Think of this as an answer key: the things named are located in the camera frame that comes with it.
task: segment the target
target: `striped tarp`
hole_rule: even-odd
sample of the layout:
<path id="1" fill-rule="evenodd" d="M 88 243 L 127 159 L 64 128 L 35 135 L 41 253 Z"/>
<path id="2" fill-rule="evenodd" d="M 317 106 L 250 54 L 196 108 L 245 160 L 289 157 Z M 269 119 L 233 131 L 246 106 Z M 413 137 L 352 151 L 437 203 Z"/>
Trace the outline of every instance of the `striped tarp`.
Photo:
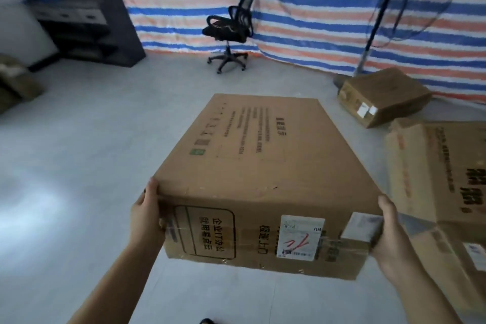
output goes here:
<path id="1" fill-rule="evenodd" d="M 227 15 L 239 0 L 124 0 L 148 50 L 210 52 L 223 45 L 203 36 L 210 14 Z M 486 103 L 486 0 L 410 0 L 397 36 L 387 19 L 364 71 L 398 66 L 436 95 Z M 350 75 L 366 43 L 379 0 L 255 0 L 255 35 L 232 48 Z M 397 13 L 400 0 L 392 0 Z M 444 12 L 422 31 L 439 10 Z"/>

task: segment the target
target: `forearm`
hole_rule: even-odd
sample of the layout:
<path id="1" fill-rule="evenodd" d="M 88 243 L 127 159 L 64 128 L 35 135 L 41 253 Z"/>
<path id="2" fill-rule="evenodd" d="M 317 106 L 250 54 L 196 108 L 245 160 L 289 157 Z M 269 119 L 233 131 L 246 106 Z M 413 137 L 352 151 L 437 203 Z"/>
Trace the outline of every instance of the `forearm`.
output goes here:
<path id="1" fill-rule="evenodd" d="M 457 313 L 425 269 L 410 267 L 395 284 L 409 324 L 461 324 Z"/>
<path id="2" fill-rule="evenodd" d="M 69 324 L 126 324 L 137 306 L 158 251 L 127 246 Z"/>

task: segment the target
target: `concrete floor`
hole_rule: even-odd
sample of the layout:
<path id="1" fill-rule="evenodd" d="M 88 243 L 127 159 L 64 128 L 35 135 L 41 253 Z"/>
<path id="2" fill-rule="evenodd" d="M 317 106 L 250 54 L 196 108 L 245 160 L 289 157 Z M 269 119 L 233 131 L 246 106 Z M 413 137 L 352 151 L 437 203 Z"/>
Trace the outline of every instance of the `concrete floor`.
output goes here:
<path id="1" fill-rule="evenodd" d="M 64 323 L 124 247 L 129 208 L 214 93 L 316 97 L 388 192 L 383 137 L 339 107 L 326 74 L 251 57 L 216 75 L 205 56 L 152 54 L 131 69 L 63 60 L 47 92 L 0 116 L 0 322 Z M 484 120 L 434 100 L 417 116 Z M 356 282 L 169 260 L 133 323 L 405 323 L 373 258 Z M 468 322 L 482 322 L 468 317 Z"/>

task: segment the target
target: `black shelf unit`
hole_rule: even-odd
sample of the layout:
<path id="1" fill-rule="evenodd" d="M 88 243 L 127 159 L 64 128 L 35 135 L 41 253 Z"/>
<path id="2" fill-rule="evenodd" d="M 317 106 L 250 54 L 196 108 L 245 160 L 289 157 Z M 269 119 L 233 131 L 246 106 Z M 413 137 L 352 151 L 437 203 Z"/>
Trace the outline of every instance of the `black shelf unit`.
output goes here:
<path id="1" fill-rule="evenodd" d="M 132 67 L 145 57 L 123 0 L 27 0 L 61 57 Z"/>

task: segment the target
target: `office chair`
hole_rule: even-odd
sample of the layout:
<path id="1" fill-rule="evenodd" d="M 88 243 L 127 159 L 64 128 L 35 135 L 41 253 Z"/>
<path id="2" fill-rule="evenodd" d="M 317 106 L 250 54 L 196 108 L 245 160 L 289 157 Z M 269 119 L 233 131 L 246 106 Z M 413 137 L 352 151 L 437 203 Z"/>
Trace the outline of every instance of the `office chair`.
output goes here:
<path id="1" fill-rule="evenodd" d="M 228 62 L 235 62 L 240 64 L 241 70 L 246 69 L 246 65 L 241 62 L 238 57 L 244 57 L 248 59 L 248 53 L 232 53 L 229 49 L 229 42 L 235 41 L 241 44 L 246 42 L 246 39 L 253 36 L 253 25 L 251 23 L 250 8 L 253 0 L 240 0 L 237 6 L 231 6 L 228 8 L 228 13 L 231 18 L 225 18 L 221 16 L 209 16 L 206 21 L 208 26 L 203 29 L 203 34 L 213 37 L 218 41 L 226 40 L 225 53 L 217 55 L 215 57 L 208 58 L 208 64 L 215 59 L 222 60 L 216 73 L 221 74 L 221 69 Z"/>

